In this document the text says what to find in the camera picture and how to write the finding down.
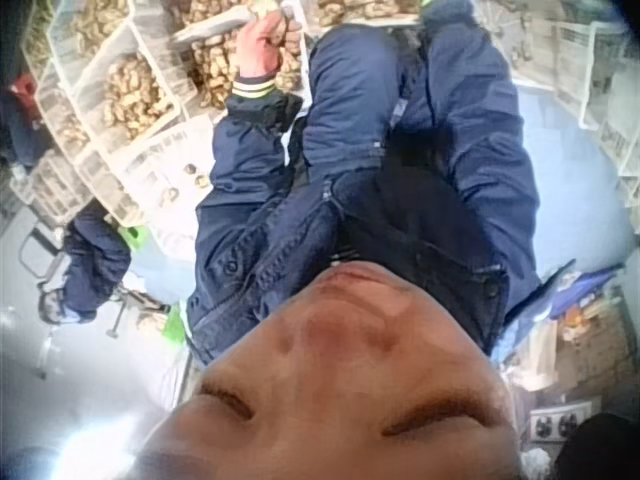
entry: jacket sleeve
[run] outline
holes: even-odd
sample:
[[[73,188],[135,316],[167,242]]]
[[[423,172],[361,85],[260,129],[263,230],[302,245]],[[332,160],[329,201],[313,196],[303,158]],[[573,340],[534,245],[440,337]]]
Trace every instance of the jacket sleeve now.
[[[197,321],[211,308],[206,301],[207,266],[257,222],[255,215],[271,200],[284,198],[292,174],[284,164],[281,128],[263,121],[275,118],[286,96],[271,90],[258,98],[234,94],[227,102],[229,115],[218,124],[213,138],[215,165],[213,190],[200,203],[196,238],[196,290],[189,302],[189,319]]]
[[[539,285],[533,253],[539,201],[517,90],[468,0],[433,1],[423,23],[432,113],[448,140],[446,171],[502,258],[510,310]]]

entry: sleeve cuff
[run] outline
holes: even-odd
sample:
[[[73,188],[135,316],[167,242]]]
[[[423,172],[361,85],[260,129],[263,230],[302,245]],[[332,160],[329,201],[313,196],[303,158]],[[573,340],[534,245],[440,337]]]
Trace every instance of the sleeve cuff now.
[[[276,88],[276,72],[262,77],[245,78],[238,76],[233,82],[232,93],[244,98],[261,98]]]

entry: green object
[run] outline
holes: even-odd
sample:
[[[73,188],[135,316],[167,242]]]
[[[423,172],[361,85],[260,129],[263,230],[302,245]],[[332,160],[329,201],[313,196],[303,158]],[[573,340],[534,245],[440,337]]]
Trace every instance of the green object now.
[[[118,233],[133,252],[140,250],[149,238],[149,229],[147,227],[118,227]]]
[[[162,336],[176,345],[184,345],[184,324],[180,315],[180,305],[173,305],[169,310],[167,323],[162,330]]]

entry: hand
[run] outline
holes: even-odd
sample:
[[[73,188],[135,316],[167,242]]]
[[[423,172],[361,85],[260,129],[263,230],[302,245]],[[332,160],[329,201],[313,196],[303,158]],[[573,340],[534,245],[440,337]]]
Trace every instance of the hand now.
[[[238,33],[236,61],[240,76],[262,77],[280,68],[280,47],[299,51],[301,25],[283,17],[280,11],[269,13],[262,20],[246,24]]]

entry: knee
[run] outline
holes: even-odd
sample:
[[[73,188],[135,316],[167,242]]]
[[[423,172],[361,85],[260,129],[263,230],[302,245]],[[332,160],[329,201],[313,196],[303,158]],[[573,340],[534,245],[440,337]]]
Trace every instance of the knee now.
[[[322,37],[311,62],[334,64],[342,61],[346,68],[364,67],[375,72],[394,65],[396,58],[394,40],[383,29],[346,24],[333,28]]]

